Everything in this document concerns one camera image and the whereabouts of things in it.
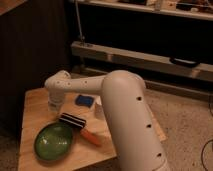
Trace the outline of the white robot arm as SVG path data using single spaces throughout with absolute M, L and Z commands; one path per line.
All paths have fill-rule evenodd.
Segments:
M 144 96 L 145 82 L 139 75 L 116 70 L 73 79 L 62 70 L 49 77 L 44 86 L 53 111 L 61 108 L 68 92 L 100 96 L 122 171 L 171 171 Z

